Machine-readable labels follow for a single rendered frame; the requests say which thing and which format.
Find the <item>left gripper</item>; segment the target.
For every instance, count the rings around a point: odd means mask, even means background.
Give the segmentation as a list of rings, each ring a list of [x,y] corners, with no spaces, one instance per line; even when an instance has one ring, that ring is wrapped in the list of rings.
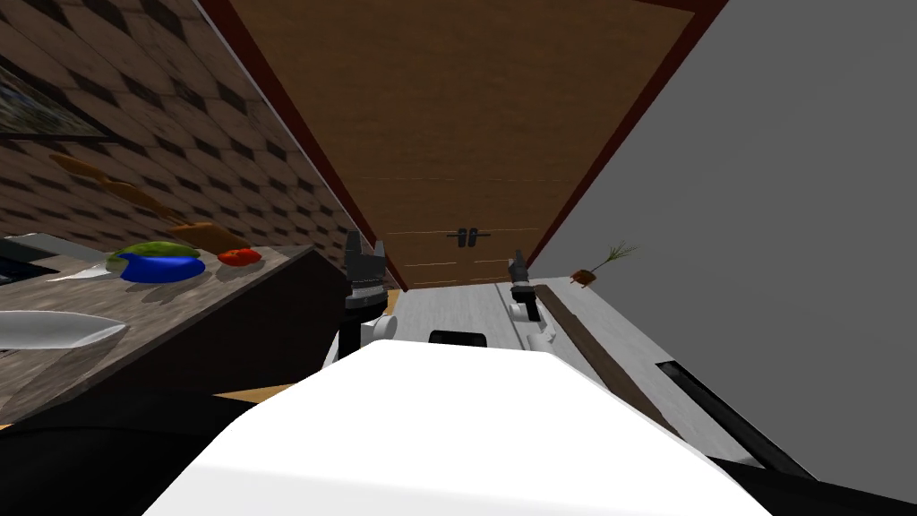
[[[373,254],[362,254],[361,231],[348,231],[345,265],[353,293],[381,293],[385,290],[387,258],[382,241],[375,243]]]

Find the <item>potted green plant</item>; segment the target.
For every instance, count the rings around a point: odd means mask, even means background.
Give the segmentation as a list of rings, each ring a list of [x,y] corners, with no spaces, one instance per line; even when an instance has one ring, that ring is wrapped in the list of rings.
[[[579,284],[582,288],[588,287],[589,285],[596,282],[596,272],[600,268],[615,260],[633,255],[637,250],[638,247],[636,245],[627,245],[624,240],[621,240],[617,245],[613,245],[610,248],[607,257],[597,266],[590,269],[580,269],[573,272],[570,275],[570,284],[576,283]]]

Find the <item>dark kitchen counter cabinet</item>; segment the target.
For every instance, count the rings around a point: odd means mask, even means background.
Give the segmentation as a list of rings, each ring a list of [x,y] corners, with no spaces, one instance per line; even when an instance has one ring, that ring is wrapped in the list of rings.
[[[261,262],[163,286],[35,278],[0,287],[0,311],[40,310],[125,324],[76,349],[0,353],[0,426],[81,395],[216,395],[296,383],[319,370],[349,289],[305,246],[263,247]]]

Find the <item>brown wooden door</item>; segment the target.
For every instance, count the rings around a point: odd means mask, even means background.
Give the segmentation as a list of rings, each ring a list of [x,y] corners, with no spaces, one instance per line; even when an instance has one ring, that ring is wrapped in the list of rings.
[[[505,279],[723,0],[227,0],[408,288]],[[491,235],[458,248],[448,233]]]

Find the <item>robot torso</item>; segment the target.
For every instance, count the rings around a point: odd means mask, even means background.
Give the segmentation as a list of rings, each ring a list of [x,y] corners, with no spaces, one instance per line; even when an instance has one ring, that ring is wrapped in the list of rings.
[[[379,340],[230,423],[143,516],[771,516],[558,357]]]

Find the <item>blue bowl with green melon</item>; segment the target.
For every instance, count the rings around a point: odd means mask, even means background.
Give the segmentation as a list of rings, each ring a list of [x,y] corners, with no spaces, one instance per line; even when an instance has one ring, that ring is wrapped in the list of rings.
[[[206,269],[196,249],[168,241],[129,245],[109,255],[105,267],[121,280],[142,284],[177,283]]]

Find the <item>long brown baguette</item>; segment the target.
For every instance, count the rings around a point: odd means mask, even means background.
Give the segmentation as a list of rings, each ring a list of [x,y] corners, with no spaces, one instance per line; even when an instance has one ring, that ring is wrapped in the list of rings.
[[[176,212],[170,210],[162,203],[159,203],[158,200],[146,194],[135,185],[112,180],[100,169],[64,154],[52,153],[49,154],[48,157],[66,172],[75,176],[83,176],[92,179],[104,190],[127,203],[152,211],[160,218],[174,222],[177,225],[188,224],[186,219],[180,217]]]

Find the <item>grey knife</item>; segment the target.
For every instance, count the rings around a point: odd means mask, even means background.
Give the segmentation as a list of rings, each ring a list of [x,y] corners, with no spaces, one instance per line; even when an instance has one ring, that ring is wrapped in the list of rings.
[[[103,280],[112,278],[116,274],[107,269],[107,264],[105,262],[100,262],[93,264],[87,269],[82,271],[75,272],[66,276],[58,276],[58,278],[48,279],[47,282],[58,282],[64,280]]]

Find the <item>white plate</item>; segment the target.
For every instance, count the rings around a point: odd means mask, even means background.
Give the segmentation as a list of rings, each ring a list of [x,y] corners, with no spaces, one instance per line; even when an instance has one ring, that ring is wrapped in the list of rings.
[[[0,349],[71,349],[125,330],[123,322],[82,313],[0,311]]]

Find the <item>framed wall picture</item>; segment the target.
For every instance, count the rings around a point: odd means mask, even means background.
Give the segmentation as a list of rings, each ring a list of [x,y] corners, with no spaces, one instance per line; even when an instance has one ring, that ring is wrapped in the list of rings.
[[[0,64],[0,136],[104,141],[108,136]]]

